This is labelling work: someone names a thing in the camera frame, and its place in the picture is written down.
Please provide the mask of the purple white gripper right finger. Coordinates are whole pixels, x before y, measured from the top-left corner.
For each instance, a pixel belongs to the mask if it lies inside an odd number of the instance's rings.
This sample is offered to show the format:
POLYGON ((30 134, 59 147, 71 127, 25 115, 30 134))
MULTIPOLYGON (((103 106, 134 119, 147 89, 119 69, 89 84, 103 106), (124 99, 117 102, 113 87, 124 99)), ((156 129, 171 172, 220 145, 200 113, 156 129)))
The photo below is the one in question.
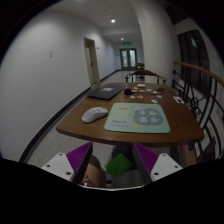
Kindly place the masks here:
POLYGON ((182 169, 167 153, 157 154, 139 144, 133 144, 133 155, 144 184, 157 181, 182 169))

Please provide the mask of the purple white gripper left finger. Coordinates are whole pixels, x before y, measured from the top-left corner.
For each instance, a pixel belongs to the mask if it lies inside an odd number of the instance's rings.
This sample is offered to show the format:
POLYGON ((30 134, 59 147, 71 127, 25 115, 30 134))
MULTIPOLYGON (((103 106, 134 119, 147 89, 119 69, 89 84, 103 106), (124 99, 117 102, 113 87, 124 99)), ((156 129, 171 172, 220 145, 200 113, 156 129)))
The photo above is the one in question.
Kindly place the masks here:
POLYGON ((80 184, 92 152, 92 143, 88 142, 67 154, 59 152, 42 169, 75 184, 80 184))

